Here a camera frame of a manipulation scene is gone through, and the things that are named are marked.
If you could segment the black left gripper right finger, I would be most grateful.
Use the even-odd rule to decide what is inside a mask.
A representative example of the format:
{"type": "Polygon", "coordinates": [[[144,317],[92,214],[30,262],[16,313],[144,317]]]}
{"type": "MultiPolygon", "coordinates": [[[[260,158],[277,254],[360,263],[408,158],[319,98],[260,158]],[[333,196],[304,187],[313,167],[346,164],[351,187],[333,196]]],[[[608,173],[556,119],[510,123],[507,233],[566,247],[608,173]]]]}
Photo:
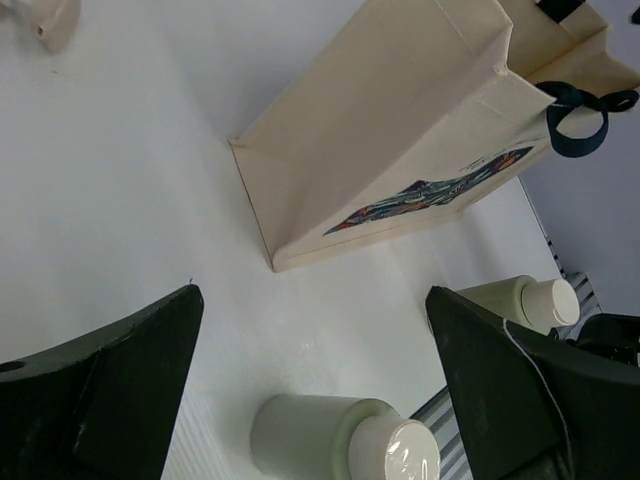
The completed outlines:
{"type": "Polygon", "coordinates": [[[574,340],[434,287],[427,318],[477,479],[635,479],[639,320],[601,313],[574,340]]]}

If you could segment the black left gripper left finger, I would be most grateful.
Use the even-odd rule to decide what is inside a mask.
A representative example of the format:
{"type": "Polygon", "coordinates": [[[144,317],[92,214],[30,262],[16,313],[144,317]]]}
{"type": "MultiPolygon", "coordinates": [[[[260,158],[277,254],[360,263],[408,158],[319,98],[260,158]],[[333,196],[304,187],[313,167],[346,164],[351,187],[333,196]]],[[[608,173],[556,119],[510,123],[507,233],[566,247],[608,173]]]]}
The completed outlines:
{"type": "Polygon", "coordinates": [[[2,478],[161,478],[203,313],[189,284],[2,363],[2,478]]]}

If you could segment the pale green bottle white cap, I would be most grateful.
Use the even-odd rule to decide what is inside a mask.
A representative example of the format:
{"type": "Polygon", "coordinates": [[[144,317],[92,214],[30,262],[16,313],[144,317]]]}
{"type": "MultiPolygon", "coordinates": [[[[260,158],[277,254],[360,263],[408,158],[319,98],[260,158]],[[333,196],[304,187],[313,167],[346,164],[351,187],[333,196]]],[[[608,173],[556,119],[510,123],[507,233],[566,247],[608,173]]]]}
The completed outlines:
{"type": "Polygon", "coordinates": [[[277,479],[438,479],[441,458],[424,423],[374,398],[282,394],[258,410],[256,467],[277,479]]]}

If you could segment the cream canvas tote bag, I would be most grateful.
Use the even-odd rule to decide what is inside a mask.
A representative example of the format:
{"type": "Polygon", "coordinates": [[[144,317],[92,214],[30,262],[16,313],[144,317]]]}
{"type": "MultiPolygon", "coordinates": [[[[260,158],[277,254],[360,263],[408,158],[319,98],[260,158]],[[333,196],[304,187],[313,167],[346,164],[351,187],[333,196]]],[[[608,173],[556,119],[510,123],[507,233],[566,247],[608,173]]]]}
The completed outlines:
{"type": "Polygon", "coordinates": [[[585,1],[368,1],[232,141],[280,272],[454,219],[639,99],[585,1]]]}

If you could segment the beige pump bottle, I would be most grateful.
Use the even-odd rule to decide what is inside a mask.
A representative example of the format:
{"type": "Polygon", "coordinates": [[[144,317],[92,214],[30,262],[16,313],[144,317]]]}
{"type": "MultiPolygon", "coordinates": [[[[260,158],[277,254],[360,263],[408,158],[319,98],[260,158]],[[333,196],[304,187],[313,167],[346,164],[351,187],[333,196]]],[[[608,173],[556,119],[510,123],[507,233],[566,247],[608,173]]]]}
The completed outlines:
{"type": "Polygon", "coordinates": [[[1,0],[1,13],[49,53],[57,54],[72,40],[80,21],[81,0],[1,0]]]}

